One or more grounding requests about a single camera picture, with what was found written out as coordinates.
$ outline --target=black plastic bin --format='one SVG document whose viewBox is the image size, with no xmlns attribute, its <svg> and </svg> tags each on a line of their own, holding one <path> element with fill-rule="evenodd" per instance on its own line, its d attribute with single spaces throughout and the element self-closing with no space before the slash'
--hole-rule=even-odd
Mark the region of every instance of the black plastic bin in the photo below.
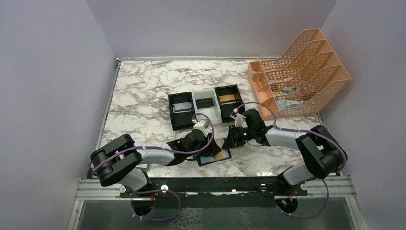
<svg viewBox="0 0 406 230">
<path fill-rule="evenodd" d="M 220 104 L 221 122 L 234 121 L 232 118 L 230 118 L 230 114 L 235 108 L 243 103 L 238 86 L 228 85 L 216 87 L 215 91 Z M 240 113 L 244 112 L 244 107 L 241 107 L 239 111 Z"/>
<path fill-rule="evenodd" d="M 183 92 L 168 95 L 170 121 L 172 129 L 181 130 L 192 128 L 192 116 L 196 113 L 193 105 L 192 93 Z"/>
</svg>

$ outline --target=white marble surface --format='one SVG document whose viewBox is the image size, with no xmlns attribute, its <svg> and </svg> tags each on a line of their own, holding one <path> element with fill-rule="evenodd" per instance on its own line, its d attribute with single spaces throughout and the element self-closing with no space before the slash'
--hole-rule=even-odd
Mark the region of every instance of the white marble surface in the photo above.
<svg viewBox="0 0 406 230">
<path fill-rule="evenodd" d="M 185 136 L 172 131 L 168 94 L 237 84 L 243 101 L 254 95 L 246 75 L 249 61 L 126 61 L 121 63 L 102 137 L 102 145 L 122 134 L 160 144 Z M 281 127 L 311 128 L 317 115 L 281 118 Z M 225 138 L 228 124 L 214 127 L 215 139 Z M 231 149 L 232 158 L 199 167 L 195 161 L 175 166 L 152 165 L 150 177 L 274 176 L 302 161 L 299 151 L 285 147 L 245 145 Z"/>
</svg>

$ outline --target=black mounting plate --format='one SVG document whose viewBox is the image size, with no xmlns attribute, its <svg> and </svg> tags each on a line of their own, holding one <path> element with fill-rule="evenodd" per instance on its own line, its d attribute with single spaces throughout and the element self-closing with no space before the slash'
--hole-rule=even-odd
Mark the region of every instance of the black mounting plate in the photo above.
<svg viewBox="0 0 406 230">
<path fill-rule="evenodd" d="M 293 192 L 294 196 L 307 195 L 307 191 L 303 191 L 300 184 L 290 192 L 278 190 L 276 176 L 151 178 L 151 182 L 154 189 L 166 185 L 168 189 L 178 193 L 182 207 L 275 207 L 275 196 L 288 196 L 290 192 Z M 121 193 L 120 197 L 138 196 L 127 190 Z M 154 198 L 156 201 L 165 200 L 155 203 L 159 208 L 173 208 L 177 204 L 175 196 L 170 193 L 154 193 Z"/>
</svg>

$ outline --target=white wall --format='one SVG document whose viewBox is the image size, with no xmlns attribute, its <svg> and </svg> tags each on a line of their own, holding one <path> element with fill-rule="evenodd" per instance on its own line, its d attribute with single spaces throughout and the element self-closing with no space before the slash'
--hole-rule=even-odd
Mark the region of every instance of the white wall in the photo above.
<svg viewBox="0 0 406 230">
<path fill-rule="evenodd" d="M 116 56 L 280 56 L 336 0 L 87 0 Z"/>
<path fill-rule="evenodd" d="M 66 229 L 113 83 L 85 0 L 0 3 L 0 229 Z"/>
<path fill-rule="evenodd" d="M 370 230 L 406 225 L 406 2 L 338 0 L 322 31 L 352 76 L 324 111 Z"/>
</svg>

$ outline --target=orange plastic file organizer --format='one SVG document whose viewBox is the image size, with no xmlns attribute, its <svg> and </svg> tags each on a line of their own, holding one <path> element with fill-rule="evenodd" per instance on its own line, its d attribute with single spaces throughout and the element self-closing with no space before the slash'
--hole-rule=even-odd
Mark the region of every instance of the orange plastic file organizer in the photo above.
<svg viewBox="0 0 406 230">
<path fill-rule="evenodd" d="M 279 117 L 319 113 L 345 87 L 351 77 L 320 29 L 304 30 L 278 59 L 250 62 L 247 75 L 258 102 Z M 284 87 L 293 92 L 281 94 Z M 280 109 L 277 100 L 305 103 Z M 259 105 L 264 120 L 272 114 Z"/>
</svg>

